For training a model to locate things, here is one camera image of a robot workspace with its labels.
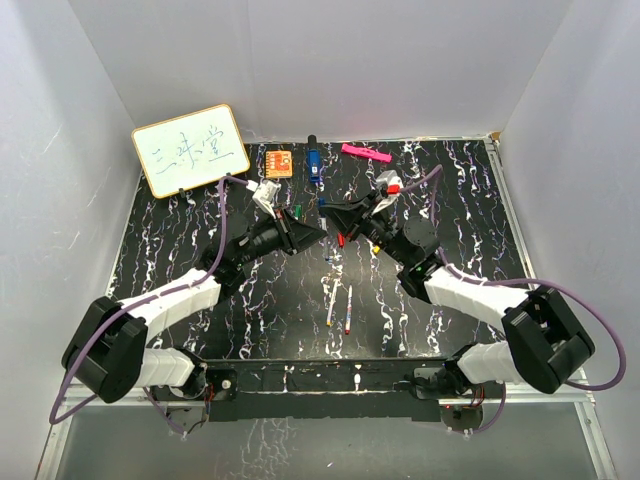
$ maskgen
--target pencil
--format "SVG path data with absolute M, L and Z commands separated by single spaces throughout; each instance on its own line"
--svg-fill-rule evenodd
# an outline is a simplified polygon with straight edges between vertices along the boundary
M 347 299 L 347 321 L 344 327 L 345 335 L 351 332 L 351 298 L 353 297 L 353 287 L 349 285 L 349 298 Z
M 333 281 L 333 291 L 331 292 L 331 301 L 329 302 L 329 312 L 327 313 L 327 327 L 331 326 L 331 314 L 333 313 L 333 305 L 336 303 L 336 292 L 338 291 L 338 279 Z

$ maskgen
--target whiteboard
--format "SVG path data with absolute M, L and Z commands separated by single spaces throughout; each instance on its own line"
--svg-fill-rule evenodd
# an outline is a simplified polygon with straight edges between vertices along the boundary
M 156 198 L 249 170 L 229 105 L 136 128 L 131 138 Z

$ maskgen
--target marble pattern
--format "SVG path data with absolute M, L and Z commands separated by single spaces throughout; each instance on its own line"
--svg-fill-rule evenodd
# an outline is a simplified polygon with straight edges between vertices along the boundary
M 265 152 L 290 150 L 294 176 L 280 180 L 278 202 L 301 205 L 301 220 L 319 224 L 316 200 L 364 196 L 384 170 L 395 169 L 405 184 L 444 167 L 437 208 L 437 234 L 451 261 L 467 272 L 492 279 L 522 275 L 495 177 L 482 141 L 393 141 L 356 143 L 393 155 L 389 165 L 340 153 L 339 143 L 319 146 L 323 182 L 308 181 L 305 144 L 247 145 L 251 169 L 264 175 Z M 403 195 L 396 214 L 428 215 L 430 186 Z M 141 179 L 109 293 L 118 299 L 140 295 L 185 273 L 219 225 L 215 185 L 157 200 Z M 227 188 L 229 212 L 256 218 L 251 192 Z M 465 344 L 497 338 L 485 324 L 459 312 L 433 307 L 400 288 L 393 260 L 373 255 L 364 238 L 339 249 L 329 226 L 332 260 L 322 245 L 289 257 L 274 253 L 255 262 L 240 291 L 212 310 L 175 325 L 154 347 L 181 345 L 203 358 L 329 359 L 446 356 Z M 333 280 L 338 278 L 335 317 L 326 326 Z M 352 331 L 344 335 L 347 290 L 353 285 Z

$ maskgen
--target white wall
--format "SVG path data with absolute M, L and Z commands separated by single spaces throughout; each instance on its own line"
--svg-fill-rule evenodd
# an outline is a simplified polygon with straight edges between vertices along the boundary
M 217 103 L 246 141 L 501 130 L 569 0 L 70 0 L 136 125 Z
M 139 162 L 66 1 L 0 1 L 0 477 L 33 478 L 61 355 L 104 294 Z
M 614 463 L 638 478 L 640 459 L 640 3 L 577 0 L 503 134 L 507 182 L 541 277 L 601 309 L 625 340 L 626 379 L 596 395 Z M 617 355 L 595 320 L 587 364 L 606 381 Z

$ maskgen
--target metal frame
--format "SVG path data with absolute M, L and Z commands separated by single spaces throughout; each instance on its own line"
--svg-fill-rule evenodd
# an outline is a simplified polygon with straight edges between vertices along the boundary
M 485 142 L 486 151 L 489 156 L 489 161 L 491 164 L 491 169 L 496 178 L 497 186 L 500 191 L 500 197 L 507 214 L 509 225 L 513 232 L 514 240 L 516 243 L 518 253 L 520 255 L 520 259 L 522 261 L 524 271 L 528 276 L 535 278 L 529 253 L 527 251 L 527 247 L 524 242 L 524 237 L 522 235 L 522 230 L 520 229 L 520 225 L 518 223 L 518 220 L 511 202 L 511 197 L 507 189 L 504 173 L 502 170 L 502 162 L 500 160 L 500 155 L 499 155 L 497 145 L 489 137 L 419 137 L 411 140 L 413 141 L 483 140 Z M 131 208 L 133 208 L 134 201 L 135 201 L 135 193 L 132 199 Z M 122 234 L 122 238 L 124 238 L 125 233 L 126 233 L 126 225 Z M 109 277 L 109 285 L 107 286 L 107 291 L 109 289 L 109 286 L 111 285 L 111 281 L 113 279 L 113 274 L 115 272 L 116 265 L 117 265 L 117 258 L 114 260 L 113 269 Z M 425 359 L 408 359 L 408 360 L 416 360 L 416 361 L 424 360 L 425 362 L 427 362 L 427 361 L 433 361 L 434 359 L 425 358 Z M 582 369 L 576 372 L 576 377 L 577 378 L 575 378 L 575 380 L 586 382 L 586 375 L 584 374 L 584 371 Z M 69 408 L 71 408 L 74 405 L 77 405 L 78 403 L 80 403 L 82 400 L 86 399 L 90 395 L 92 395 L 92 392 L 87 387 L 79 383 L 74 383 L 70 387 L 67 393 L 67 397 L 63 402 L 60 413 L 64 413 L 65 411 L 68 411 Z M 441 405 L 445 405 L 445 404 L 456 405 L 456 404 L 463 404 L 467 402 L 468 402 L 468 399 L 461 399 L 461 398 L 445 398 L 445 399 L 439 400 L 439 403 Z M 499 402 L 499 399 L 496 399 L 496 398 L 487 398 L 485 400 L 485 403 L 498 403 L 498 402 Z M 617 475 L 615 473 L 615 469 L 613 467 L 613 463 L 611 461 L 611 457 L 609 455 L 609 451 L 608 451 L 604 436 L 600 429 L 600 424 L 595 414 L 594 398 L 590 392 L 584 392 L 568 386 L 563 386 L 554 395 L 544 395 L 534 390 L 529 385 L 507 385 L 507 402 L 519 403 L 519 404 L 558 403 L 558 402 L 573 403 L 576 408 L 580 425 L 582 427 L 582 431 L 585 437 L 585 442 L 591 454 L 591 459 L 592 459 L 596 474 L 598 476 L 598 479 L 603 479 L 603 480 L 617 479 Z M 194 407 L 193 402 L 184 401 L 184 400 L 161 401 L 160 403 L 166 406 L 167 408 Z M 88 405 L 88 407 L 91 407 L 91 406 L 101 406 L 101 407 L 109 406 L 110 408 L 116 408 L 118 406 L 148 407 L 149 402 L 146 398 L 146 395 L 142 391 L 142 389 L 135 388 L 131 390 L 123 399 L 121 399 L 115 404 L 107 405 L 101 400 L 96 399 L 92 404 Z M 47 443 L 45 445 L 45 449 L 42 455 L 42 459 L 40 461 L 38 472 L 36 474 L 37 480 L 55 480 L 72 422 L 73 422 L 73 419 L 71 419 L 70 421 L 64 421 L 51 428 L 49 437 L 47 439 Z

